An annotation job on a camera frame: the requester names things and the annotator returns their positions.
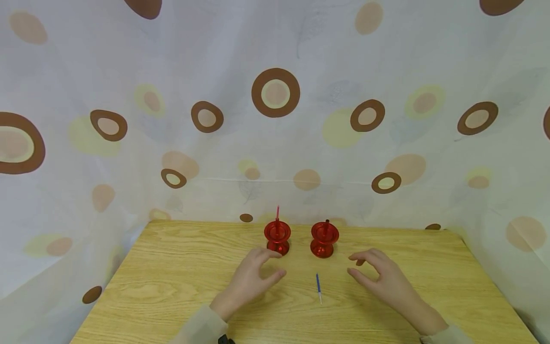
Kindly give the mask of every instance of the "wooden table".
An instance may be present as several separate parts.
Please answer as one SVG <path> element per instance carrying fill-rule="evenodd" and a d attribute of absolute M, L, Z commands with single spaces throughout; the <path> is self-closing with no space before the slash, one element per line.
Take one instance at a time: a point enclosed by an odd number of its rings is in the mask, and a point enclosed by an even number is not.
<path fill-rule="evenodd" d="M 536 344 L 451 232 L 342 227 L 334 255 L 320 259 L 309 249 L 311 227 L 291 228 L 290 252 L 267 264 L 287 276 L 229 323 L 238 344 L 418 343 L 405 320 L 347 274 L 349 254 L 369 247 L 394 259 L 420 295 L 476 344 Z M 224 289 L 245 254 L 265 244 L 261 224 L 149 223 L 71 343 L 166 343 Z"/>

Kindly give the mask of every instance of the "brown ring pattern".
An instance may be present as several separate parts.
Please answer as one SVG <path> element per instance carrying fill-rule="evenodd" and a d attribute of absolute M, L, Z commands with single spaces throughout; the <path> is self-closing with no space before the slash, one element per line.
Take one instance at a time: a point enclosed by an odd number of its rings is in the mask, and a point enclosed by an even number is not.
<path fill-rule="evenodd" d="M 492 17 L 503 15 L 517 6 L 521 5 L 524 0 L 480 0 L 481 10 Z"/>
<path fill-rule="evenodd" d="M 106 118 L 114 121 L 118 125 L 118 132 L 116 134 L 107 134 L 101 130 L 99 126 L 99 120 L 101 118 Z M 90 121 L 92 122 L 93 128 L 107 141 L 116 142 L 122 140 L 126 133 L 128 132 L 128 123 L 126 119 L 116 112 L 107 111 L 107 110 L 93 110 L 90 112 Z"/>
<path fill-rule="evenodd" d="M 550 107 L 546 110 L 544 114 L 544 119 L 542 120 L 542 129 L 546 134 L 546 137 L 550 140 Z"/>
<path fill-rule="evenodd" d="M 250 215 L 250 214 L 241 214 L 239 216 L 239 219 L 242 221 L 242 222 L 252 222 L 252 220 L 254 220 L 253 216 Z"/>
<path fill-rule="evenodd" d="M 270 108 L 262 99 L 262 89 L 269 81 L 278 79 L 284 82 L 290 91 L 288 102 L 281 108 Z M 264 70 L 252 84 L 252 102 L 263 115 L 271 118 L 283 117 L 291 113 L 300 101 L 300 85 L 291 72 L 282 68 Z"/>
<path fill-rule="evenodd" d="M 216 121 L 210 127 L 205 127 L 199 121 L 199 112 L 201 110 L 208 110 L 214 114 Z M 222 127 L 223 113 L 216 105 L 209 103 L 207 101 L 200 101 L 194 104 L 193 107 L 191 108 L 191 119 L 193 120 L 193 124 L 199 131 L 203 133 L 213 133 Z"/>
<path fill-rule="evenodd" d="M 472 113 L 478 111 L 478 110 L 485 110 L 489 114 L 489 117 L 485 121 L 484 124 L 480 125 L 476 128 L 469 128 L 466 126 L 466 120 L 468 119 L 468 116 Z M 493 124 L 494 120 L 497 119 L 498 115 L 498 106 L 490 101 L 482 101 L 480 103 L 477 103 L 470 107 L 462 117 L 458 120 L 457 130 L 460 134 L 464 135 L 475 135 L 479 134 L 480 132 L 487 129 L 491 124 Z"/>
<path fill-rule="evenodd" d="M 441 225 L 438 223 L 432 223 L 431 225 L 427 225 L 425 229 L 439 231 L 441 229 Z"/>
<path fill-rule="evenodd" d="M 152 20 L 161 12 L 162 0 L 124 0 L 124 2 L 142 18 Z"/>
<path fill-rule="evenodd" d="M 26 132 L 34 146 L 32 155 L 22 162 L 5 162 L 0 161 L 0 173 L 5 174 L 23 174 L 29 173 L 42 165 L 44 158 L 46 157 L 46 146 L 44 146 L 44 140 L 42 135 L 34 124 L 31 123 L 25 117 L 12 113 L 12 112 L 0 112 L 0 127 L 13 127 L 21 129 Z"/>
<path fill-rule="evenodd" d="M 178 177 L 179 178 L 179 183 L 178 184 L 172 184 L 171 182 L 169 182 L 168 178 L 167 178 L 167 176 L 169 174 L 173 174 L 176 177 Z M 181 174 L 178 171 L 173 170 L 171 168 L 163 168 L 162 171 L 161 171 L 161 177 L 162 177 L 162 180 L 165 182 L 165 184 L 168 185 L 169 187 L 171 187 L 172 189 L 179 189 L 182 186 L 187 184 L 187 178 L 185 178 L 185 176 L 183 174 Z"/>
<path fill-rule="evenodd" d="M 361 112 L 363 112 L 363 110 L 366 110 L 368 108 L 372 108 L 376 112 L 375 120 L 369 124 L 359 123 L 359 115 L 361 115 Z M 355 110 L 353 110 L 353 112 L 351 113 L 349 122 L 353 130 L 359 133 L 364 133 L 364 132 L 369 132 L 375 129 L 376 127 L 378 127 L 380 123 L 382 123 L 382 120 L 384 120 L 385 115 L 386 115 L 386 108 L 384 108 L 384 104 L 377 101 L 376 99 L 369 99 L 359 104 L 355 108 Z"/>
<path fill-rule="evenodd" d="M 380 181 L 384 178 L 391 178 L 393 179 L 393 186 L 389 189 L 382 189 L 378 186 Z M 379 194 L 389 194 L 390 192 L 394 192 L 401 186 L 401 176 L 398 175 L 395 172 L 384 172 L 382 174 L 379 174 L 372 180 L 371 187 L 374 190 L 374 192 Z"/>

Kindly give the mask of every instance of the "white curtain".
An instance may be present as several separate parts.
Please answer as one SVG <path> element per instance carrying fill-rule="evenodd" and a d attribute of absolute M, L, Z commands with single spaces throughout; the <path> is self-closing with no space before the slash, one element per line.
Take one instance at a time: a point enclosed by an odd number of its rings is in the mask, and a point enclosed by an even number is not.
<path fill-rule="evenodd" d="M 550 338 L 547 1 L 0 13 L 0 342 L 69 342 L 149 219 L 264 223 L 278 204 L 455 231 Z"/>

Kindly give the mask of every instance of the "hand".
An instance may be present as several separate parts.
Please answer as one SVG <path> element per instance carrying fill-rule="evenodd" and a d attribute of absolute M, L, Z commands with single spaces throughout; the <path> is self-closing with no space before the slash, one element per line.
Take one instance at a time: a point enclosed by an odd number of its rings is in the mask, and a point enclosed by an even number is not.
<path fill-rule="evenodd" d="M 399 266 L 384 252 L 371 248 L 352 254 L 349 260 L 355 260 L 357 266 L 367 262 L 376 269 L 379 274 L 376 281 L 357 269 L 348 269 L 348 273 L 378 299 L 401 314 L 421 335 L 434 335 L 449 326 L 435 309 L 422 300 Z"/>
<path fill-rule="evenodd" d="M 269 258 L 280 257 L 280 253 L 267 248 L 250 251 L 235 270 L 227 288 L 214 298 L 210 308 L 227 322 L 239 308 L 265 293 L 287 274 L 279 269 L 266 279 L 260 277 L 262 265 Z"/>

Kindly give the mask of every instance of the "finger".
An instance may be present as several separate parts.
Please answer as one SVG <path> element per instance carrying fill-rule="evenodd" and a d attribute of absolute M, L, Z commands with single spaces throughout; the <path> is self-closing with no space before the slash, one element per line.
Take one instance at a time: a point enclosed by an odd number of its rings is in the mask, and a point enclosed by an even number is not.
<path fill-rule="evenodd" d="M 263 248 L 262 251 L 260 252 L 260 254 L 257 257 L 257 262 L 259 263 L 260 266 L 262 266 L 270 258 L 281 258 L 281 257 L 282 257 L 281 253 L 268 250 L 267 248 Z"/>
<path fill-rule="evenodd" d="M 377 255 L 374 255 L 374 253 L 371 250 L 354 253 L 349 257 L 349 259 L 357 260 L 357 263 L 356 263 L 357 266 L 361 266 L 363 265 L 364 262 L 367 262 L 370 265 L 372 265 L 376 269 L 376 271 L 378 271 L 379 274 L 382 273 L 382 270 L 384 270 L 384 266 L 386 265 L 384 260 L 379 258 Z"/>
<path fill-rule="evenodd" d="M 369 291 L 374 290 L 377 287 L 376 282 L 367 276 L 363 275 L 361 271 L 357 269 L 348 268 L 348 273 L 359 283 L 360 285 L 367 288 Z"/>
<path fill-rule="evenodd" d="M 375 256 L 377 256 L 380 259 L 389 259 L 389 257 L 386 255 L 386 253 L 380 251 L 377 248 L 371 248 L 368 251 L 371 252 L 372 254 L 374 254 Z"/>
<path fill-rule="evenodd" d="M 280 269 L 273 273 L 263 281 L 264 291 L 276 285 L 285 275 L 287 274 L 286 270 Z"/>

